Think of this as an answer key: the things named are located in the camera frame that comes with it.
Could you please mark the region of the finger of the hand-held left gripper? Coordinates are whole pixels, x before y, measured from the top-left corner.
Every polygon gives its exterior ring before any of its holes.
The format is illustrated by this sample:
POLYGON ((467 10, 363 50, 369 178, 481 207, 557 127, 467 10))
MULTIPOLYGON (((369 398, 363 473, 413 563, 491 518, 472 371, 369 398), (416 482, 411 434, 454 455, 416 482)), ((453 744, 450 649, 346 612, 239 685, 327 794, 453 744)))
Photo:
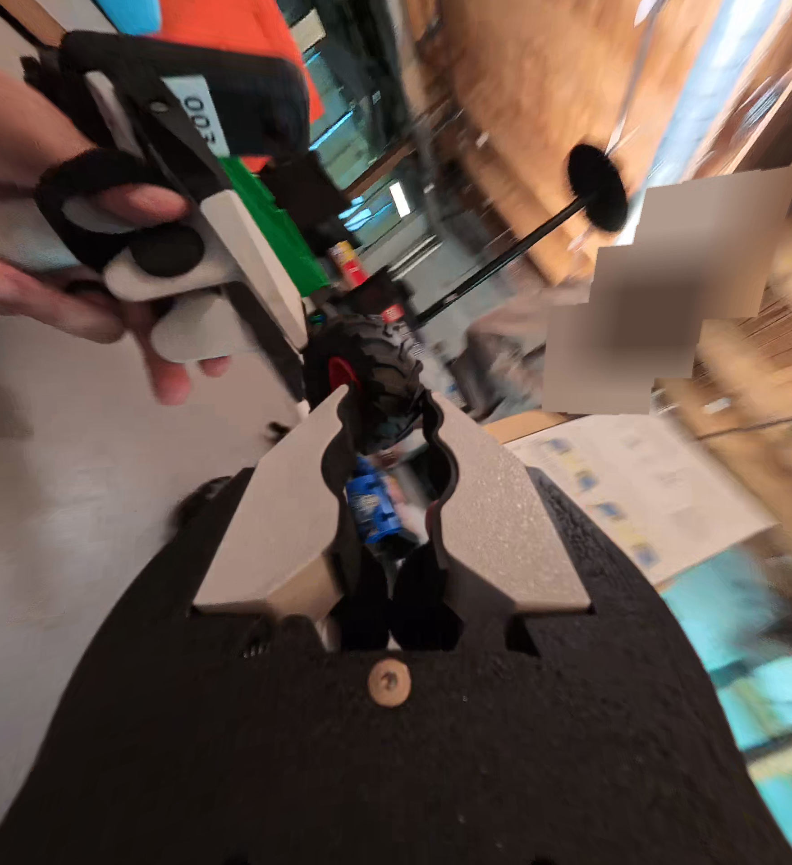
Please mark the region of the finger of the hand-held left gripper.
POLYGON ((230 304, 290 395, 304 403, 308 336, 298 289, 235 191, 209 196, 199 211, 235 265, 225 287, 230 304))

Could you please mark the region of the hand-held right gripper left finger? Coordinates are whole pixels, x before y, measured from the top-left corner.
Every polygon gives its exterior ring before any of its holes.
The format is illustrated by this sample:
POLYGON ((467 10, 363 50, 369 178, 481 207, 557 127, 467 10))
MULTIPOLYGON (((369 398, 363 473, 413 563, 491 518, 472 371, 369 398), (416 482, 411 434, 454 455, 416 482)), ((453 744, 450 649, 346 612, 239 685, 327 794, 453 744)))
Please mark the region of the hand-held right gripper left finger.
POLYGON ((259 461, 197 590, 202 613, 325 619, 360 570, 345 488, 356 392, 328 395, 259 461))

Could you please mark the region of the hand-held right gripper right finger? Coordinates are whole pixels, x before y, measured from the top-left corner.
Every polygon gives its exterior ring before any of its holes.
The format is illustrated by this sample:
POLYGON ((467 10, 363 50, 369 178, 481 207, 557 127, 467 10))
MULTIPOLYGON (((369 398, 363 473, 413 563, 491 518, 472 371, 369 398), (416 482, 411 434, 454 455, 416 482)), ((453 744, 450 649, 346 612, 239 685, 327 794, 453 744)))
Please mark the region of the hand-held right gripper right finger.
POLYGON ((583 614, 591 599, 524 464, 445 396, 426 395, 424 434, 448 482, 431 518, 461 619, 583 614))

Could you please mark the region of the black rubber toy tire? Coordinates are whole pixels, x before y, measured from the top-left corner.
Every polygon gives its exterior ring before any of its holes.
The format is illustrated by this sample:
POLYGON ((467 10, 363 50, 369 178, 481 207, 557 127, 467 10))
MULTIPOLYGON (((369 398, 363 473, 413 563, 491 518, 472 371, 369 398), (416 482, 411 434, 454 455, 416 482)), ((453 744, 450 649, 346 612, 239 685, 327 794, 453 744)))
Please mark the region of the black rubber toy tire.
POLYGON ((422 362, 406 339, 382 319, 339 316, 315 330, 303 352, 306 400, 311 409, 331 392, 327 361, 341 356, 358 373, 362 389, 354 398, 352 438, 369 456, 408 436, 423 413, 422 362))

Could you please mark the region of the person's left hand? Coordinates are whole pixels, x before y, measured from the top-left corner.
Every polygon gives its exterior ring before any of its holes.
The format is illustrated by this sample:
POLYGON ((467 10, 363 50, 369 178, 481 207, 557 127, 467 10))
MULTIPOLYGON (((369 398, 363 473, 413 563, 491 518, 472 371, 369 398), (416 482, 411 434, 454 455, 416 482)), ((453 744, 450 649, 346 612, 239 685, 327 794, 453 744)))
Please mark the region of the person's left hand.
MULTIPOLYGON (((42 175, 93 150, 55 105, 22 81, 0 71, 0 200, 28 198, 42 175)), ((33 319, 67 335, 101 344, 133 335, 156 400, 182 405, 192 379, 182 364, 168 362, 152 348, 155 324, 151 305, 108 299, 97 291, 72 296, 69 282, 98 280, 85 268, 41 278, 0 257, 0 315, 33 319)))

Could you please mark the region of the green plastic bin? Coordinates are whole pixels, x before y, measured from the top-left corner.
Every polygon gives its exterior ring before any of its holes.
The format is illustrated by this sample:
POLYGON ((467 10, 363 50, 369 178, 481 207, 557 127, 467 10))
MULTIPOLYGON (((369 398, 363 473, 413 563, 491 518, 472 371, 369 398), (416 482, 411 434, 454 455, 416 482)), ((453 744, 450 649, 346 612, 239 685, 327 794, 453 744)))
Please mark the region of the green plastic bin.
POLYGON ((260 228, 302 297, 330 287, 330 280, 288 213, 238 157, 219 157, 233 189, 260 228))

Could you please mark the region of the orange plastic bin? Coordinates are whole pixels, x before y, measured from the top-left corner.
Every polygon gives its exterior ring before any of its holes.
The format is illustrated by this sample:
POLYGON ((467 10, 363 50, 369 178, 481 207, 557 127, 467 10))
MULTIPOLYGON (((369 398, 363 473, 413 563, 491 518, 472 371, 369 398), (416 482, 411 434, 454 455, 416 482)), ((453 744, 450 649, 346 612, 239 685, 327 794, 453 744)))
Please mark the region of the orange plastic bin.
POLYGON ((302 53, 276 1, 161 1, 160 41, 286 59, 304 77, 310 123, 324 106, 302 53))

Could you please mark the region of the instruction board on white stand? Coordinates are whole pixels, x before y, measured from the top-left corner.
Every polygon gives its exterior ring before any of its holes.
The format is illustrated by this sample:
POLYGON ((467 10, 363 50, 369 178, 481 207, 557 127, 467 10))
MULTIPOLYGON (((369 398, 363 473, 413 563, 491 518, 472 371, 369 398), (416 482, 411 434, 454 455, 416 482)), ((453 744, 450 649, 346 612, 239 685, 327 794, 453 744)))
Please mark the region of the instruction board on white stand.
POLYGON ((778 525, 668 419, 599 415, 507 443, 542 470, 657 589, 778 525))

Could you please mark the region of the light blue plastic bag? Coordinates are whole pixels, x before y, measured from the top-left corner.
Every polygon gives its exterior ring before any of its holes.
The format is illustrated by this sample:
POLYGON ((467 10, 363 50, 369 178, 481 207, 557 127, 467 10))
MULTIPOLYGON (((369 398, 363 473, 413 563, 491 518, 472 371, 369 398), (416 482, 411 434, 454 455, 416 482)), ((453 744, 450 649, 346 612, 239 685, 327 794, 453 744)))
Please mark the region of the light blue plastic bag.
POLYGON ((94 3, 121 34, 155 36, 161 31, 160 1, 94 1, 94 3))

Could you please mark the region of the black foam microphone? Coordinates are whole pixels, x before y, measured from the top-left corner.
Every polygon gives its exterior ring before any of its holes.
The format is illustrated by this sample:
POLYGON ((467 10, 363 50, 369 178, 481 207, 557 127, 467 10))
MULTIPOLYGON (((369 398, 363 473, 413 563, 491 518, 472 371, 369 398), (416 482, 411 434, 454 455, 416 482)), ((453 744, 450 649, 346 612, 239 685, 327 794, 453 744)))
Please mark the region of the black foam microphone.
POLYGON ((566 174, 572 201, 450 289, 444 297, 418 312, 418 327, 423 327, 507 265, 525 256, 543 238, 579 213, 584 213, 588 222, 601 232, 619 232, 624 227, 629 211, 628 196, 620 171, 607 152, 591 144, 575 145, 568 155, 566 174))

